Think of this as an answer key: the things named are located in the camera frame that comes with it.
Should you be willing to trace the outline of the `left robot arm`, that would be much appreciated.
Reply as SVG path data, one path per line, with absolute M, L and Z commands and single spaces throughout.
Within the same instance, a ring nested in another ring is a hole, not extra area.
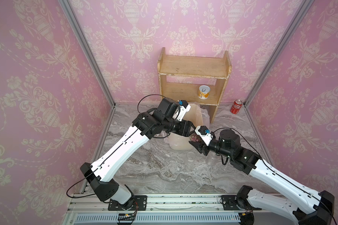
M 101 202 L 114 200 L 120 205 L 131 206 L 134 194 L 125 185 L 117 183 L 114 175 L 137 149 L 161 132 L 189 137 L 194 126 L 183 118 L 190 109 L 185 100 L 164 97 L 158 107 L 139 112 L 123 137 L 107 153 L 93 163 L 81 165 L 80 171 L 94 195 Z

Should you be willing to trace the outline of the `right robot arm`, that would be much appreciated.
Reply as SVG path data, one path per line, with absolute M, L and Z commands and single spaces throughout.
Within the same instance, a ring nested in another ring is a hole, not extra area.
M 189 133 L 198 141 L 190 144 L 207 156 L 214 152 L 222 159 L 222 164 L 231 164 L 235 169 L 250 175 L 274 190 L 282 197 L 265 194 L 250 186 L 242 186 L 236 195 L 241 209 L 262 209 L 285 217 L 298 225 L 330 225 L 336 223 L 334 217 L 335 197 L 328 191 L 318 192 L 285 175 L 259 153 L 244 148 L 241 135 L 231 128 L 224 128 L 218 138 L 206 126 L 198 126 Z

